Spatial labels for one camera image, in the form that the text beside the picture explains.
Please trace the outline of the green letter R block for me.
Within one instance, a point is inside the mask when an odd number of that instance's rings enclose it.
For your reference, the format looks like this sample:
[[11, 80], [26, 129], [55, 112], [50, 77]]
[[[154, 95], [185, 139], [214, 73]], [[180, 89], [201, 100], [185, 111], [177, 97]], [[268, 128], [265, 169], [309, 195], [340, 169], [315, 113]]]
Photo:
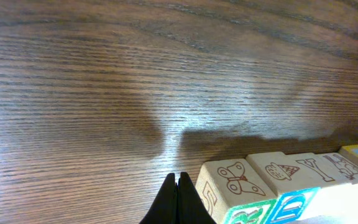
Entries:
[[245, 159], [205, 162], [196, 190], [216, 223], [263, 224], [277, 195]]

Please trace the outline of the wooden block green edge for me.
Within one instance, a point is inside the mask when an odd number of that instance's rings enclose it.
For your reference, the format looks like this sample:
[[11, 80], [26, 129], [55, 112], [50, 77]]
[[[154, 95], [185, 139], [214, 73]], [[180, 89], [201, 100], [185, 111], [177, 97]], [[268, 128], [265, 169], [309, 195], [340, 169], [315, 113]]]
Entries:
[[323, 172], [332, 179], [326, 182], [321, 180], [322, 188], [337, 186], [342, 184], [358, 184], [358, 166], [346, 159], [337, 152], [316, 154], [320, 159], [320, 165]]

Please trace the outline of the blue letter D block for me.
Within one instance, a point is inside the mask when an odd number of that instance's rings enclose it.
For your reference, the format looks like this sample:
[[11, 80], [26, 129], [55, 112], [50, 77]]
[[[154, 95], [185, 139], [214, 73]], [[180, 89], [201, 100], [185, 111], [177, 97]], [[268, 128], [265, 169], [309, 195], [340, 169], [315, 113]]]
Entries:
[[277, 202], [266, 222], [282, 224], [301, 217], [320, 190], [310, 172], [283, 152], [249, 154], [246, 161], [277, 195]]

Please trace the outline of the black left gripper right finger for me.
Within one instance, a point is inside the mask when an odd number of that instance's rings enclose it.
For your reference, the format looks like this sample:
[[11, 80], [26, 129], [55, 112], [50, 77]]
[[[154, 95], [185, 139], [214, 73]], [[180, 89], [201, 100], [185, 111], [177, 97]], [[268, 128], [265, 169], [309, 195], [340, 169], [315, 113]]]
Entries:
[[187, 172], [181, 172], [178, 181], [177, 223], [215, 224], [205, 209]]

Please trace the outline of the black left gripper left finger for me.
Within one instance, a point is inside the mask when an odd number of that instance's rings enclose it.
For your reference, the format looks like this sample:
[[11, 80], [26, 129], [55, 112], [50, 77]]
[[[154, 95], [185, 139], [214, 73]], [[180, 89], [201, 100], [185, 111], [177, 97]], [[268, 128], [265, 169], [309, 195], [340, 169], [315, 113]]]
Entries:
[[175, 174], [169, 173], [140, 224], [173, 224], [177, 213]]

